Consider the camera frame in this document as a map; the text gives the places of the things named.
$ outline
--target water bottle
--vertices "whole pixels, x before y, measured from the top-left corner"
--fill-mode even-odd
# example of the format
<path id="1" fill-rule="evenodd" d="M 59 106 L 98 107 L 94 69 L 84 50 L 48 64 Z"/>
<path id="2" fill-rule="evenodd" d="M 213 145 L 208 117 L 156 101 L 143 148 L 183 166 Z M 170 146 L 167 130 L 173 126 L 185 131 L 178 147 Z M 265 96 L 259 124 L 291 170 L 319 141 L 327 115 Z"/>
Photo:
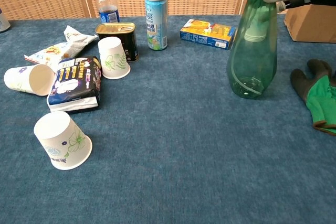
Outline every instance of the water bottle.
<path id="1" fill-rule="evenodd" d="M 247 0 L 227 63 L 235 94 L 254 99 L 270 85 L 277 70 L 275 3 Z"/>
<path id="2" fill-rule="evenodd" d="M 97 0 L 97 9 L 102 23 L 120 22 L 117 0 Z"/>
<path id="3" fill-rule="evenodd" d="M 10 28 L 10 24 L 0 8 L 0 33 Z"/>

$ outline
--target blue and yellow box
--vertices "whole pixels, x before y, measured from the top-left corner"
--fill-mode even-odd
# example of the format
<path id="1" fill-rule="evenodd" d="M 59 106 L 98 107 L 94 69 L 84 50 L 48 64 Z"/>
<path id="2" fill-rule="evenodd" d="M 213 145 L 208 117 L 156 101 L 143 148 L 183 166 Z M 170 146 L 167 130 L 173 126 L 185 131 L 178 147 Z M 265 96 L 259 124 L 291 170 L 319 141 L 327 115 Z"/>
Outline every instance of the blue and yellow box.
<path id="1" fill-rule="evenodd" d="M 211 24 L 189 19 L 180 30 L 180 38 L 212 47 L 228 49 L 235 37 L 236 27 Z"/>

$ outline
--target green glove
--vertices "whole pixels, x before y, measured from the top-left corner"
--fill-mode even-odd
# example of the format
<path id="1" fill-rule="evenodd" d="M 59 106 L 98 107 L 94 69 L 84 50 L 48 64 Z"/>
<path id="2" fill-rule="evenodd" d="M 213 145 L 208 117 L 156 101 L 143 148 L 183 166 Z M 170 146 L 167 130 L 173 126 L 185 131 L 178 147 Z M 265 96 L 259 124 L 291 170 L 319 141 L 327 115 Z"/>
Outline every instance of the green glove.
<path id="1" fill-rule="evenodd" d="M 300 69 L 290 75 L 295 91 L 310 110 L 313 127 L 336 135 L 336 80 L 331 78 L 330 66 L 322 60 L 308 61 L 314 78 L 308 80 Z"/>

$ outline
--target blue tabletop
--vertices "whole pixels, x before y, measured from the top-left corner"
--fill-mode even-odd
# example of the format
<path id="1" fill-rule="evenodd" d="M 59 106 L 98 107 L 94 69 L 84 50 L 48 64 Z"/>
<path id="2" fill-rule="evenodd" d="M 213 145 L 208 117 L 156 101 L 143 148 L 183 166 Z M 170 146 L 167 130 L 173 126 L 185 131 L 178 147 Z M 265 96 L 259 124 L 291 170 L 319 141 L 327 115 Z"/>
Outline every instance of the blue tabletop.
<path id="1" fill-rule="evenodd" d="M 336 68 L 336 45 L 293 42 L 278 17 L 278 70 L 264 95 L 242 99 L 226 77 L 228 50 L 181 40 L 189 18 L 238 26 L 238 16 L 169 17 L 168 47 L 151 51 L 144 17 L 139 61 L 101 81 L 99 109 L 72 114 L 93 150 L 55 169 L 33 133 L 46 97 L 0 82 L 0 223 L 334 223 L 336 138 L 314 130 L 289 80 L 311 58 Z M 67 25 L 98 19 L 12 21 L 0 34 L 0 75 L 65 41 Z M 82 56 L 98 56 L 98 40 Z"/>

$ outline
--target green spray bottle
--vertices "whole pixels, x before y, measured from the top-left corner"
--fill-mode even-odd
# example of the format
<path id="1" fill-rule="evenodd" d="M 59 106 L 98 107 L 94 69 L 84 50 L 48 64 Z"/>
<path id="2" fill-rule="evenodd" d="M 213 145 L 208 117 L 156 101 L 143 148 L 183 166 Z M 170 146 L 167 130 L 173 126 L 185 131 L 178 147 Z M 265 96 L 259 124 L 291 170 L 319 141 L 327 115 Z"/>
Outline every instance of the green spray bottle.
<path id="1" fill-rule="evenodd" d="M 276 4 L 247 0 L 227 63 L 230 86 L 242 98 L 257 98 L 276 70 Z"/>

